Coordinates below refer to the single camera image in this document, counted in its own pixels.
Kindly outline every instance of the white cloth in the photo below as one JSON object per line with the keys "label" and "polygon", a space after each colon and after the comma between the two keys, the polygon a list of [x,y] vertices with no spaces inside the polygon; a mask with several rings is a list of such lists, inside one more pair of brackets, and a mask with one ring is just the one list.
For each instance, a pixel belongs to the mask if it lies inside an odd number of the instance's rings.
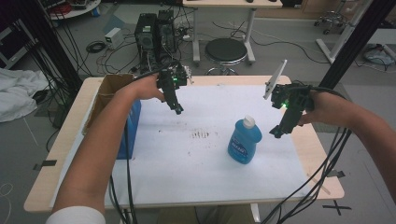
{"label": "white cloth", "polygon": [[41,71],[10,71],[0,68],[0,122],[21,118],[37,109],[32,97],[48,85]]}
{"label": "white cloth", "polygon": [[105,224],[105,217],[98,210],[86,206],[63,208],[47,219],[46,224]]}

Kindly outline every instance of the table leg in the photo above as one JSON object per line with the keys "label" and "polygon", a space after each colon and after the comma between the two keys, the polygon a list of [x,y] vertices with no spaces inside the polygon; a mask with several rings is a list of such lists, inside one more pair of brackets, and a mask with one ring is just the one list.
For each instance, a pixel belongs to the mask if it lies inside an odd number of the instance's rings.
{"label": "table leg", "polygon": [[192,37],[192,59],[194,63],[198,66],[200,62],[200,54],[199,54],[199,40],[198,40],[198,25],[197,25],[197,10],[198,8],[196,7],[193,11],[193,19],[194,19],[194,31],[193,31],[193,37]]}
{"label": "table leg", "polygon": [[251,30],[253,28],[255,14],[256,14],[256,8],[252,8],[248,15],[247,35],[245,36],[245,40],[244,40],[245,47],[247,47],[247,59],[250,62],[250,64],[256,62],[256,59],[254,58],[254,54],[253,54],[253,49],[251,48],[249,42]]}

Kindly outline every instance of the hand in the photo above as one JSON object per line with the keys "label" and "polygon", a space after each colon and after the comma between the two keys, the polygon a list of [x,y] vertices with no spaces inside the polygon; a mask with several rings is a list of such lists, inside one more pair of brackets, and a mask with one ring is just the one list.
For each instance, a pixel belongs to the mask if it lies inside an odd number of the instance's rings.
{"label": "hand", "polygon": [[165,101],[165,98],[163,93],[157,88],[157,77],[158,74],[154,74],[141,78],[125,86],[119,91],[127,91],[127,94],[133,96],[134,100],[147,100],[155,97],[163,102]]}
{"label": "hand", "polygon": [[315,109],[302,115],[299,125],[322,122],[339,127],[350,128],[354,113],[361,108],[349,101],[327,92],[312,91],[311,98]]}

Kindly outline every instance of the black marks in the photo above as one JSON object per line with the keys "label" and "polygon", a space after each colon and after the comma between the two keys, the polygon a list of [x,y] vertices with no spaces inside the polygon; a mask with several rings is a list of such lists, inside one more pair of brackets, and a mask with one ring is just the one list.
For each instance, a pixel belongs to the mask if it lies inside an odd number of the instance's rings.
{"label": "black marks", "polygon": [[346,174],[344,174],[343,171],[332,170],[329,172],[327,177],[332,177],[332,176],[337,176],[338,178],[342,178],[342,177],[346,176]]}
{"label": "black marks", "polygon": [[323,205],[323,208],[334,208],[337,209],[338,216],[341,216],[341,209],[352,210],[351,207],[348,206],[339,206],[336,200],[334,201],[334,205]]}
{"label": "black marks", "polygon": [[209,132],[207,132],[203,129],[194,129],[191,132],[191,137],[192,138],[207,138],[207,137],[209,137]]}
{"label": "black marks", "polygon": [[43,161],[41,162],[41,165],[36,164],[35,167],[33,167],[33,170],[40,171],[43,166],[55,166],[55,164],[56,161]]}

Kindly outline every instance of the human arm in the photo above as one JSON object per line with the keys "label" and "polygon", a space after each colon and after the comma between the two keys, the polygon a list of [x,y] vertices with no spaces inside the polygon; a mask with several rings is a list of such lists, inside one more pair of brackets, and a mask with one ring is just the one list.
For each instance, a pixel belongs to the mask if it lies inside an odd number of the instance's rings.
{"label": "human arm", "polygon": [[323,122],[346,127],[362,141],[396,202],[396,132],[376,114],[339,96],[312,92],[315,110],[302,115],[299,124]]}
{"label": "human arm", "polygon": [[153,97],[164,100],[157,89],[156,79],[156,75],[145,77],[116,92],[78,147],[59,188],[52,213],[76,205],[105,212],[106,187],[132,104],[135,100]]}

